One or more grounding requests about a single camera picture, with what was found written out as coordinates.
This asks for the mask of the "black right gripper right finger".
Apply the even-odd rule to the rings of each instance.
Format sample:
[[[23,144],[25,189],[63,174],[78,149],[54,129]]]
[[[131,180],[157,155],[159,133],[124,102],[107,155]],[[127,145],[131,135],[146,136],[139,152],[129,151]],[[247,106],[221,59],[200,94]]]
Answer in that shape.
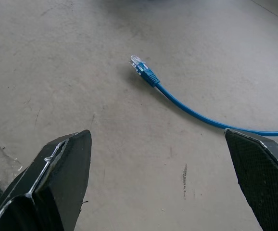
[[[238,184],[263,231],[278,231],[278,143],[225,130]]]

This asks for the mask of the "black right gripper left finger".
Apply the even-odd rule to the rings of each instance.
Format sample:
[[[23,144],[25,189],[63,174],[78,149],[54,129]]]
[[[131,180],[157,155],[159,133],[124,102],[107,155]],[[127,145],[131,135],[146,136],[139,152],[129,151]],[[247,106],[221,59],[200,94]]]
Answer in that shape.
[[[48,142],[5,189],[0,231],[74,231],[88,186],[89,130]]]

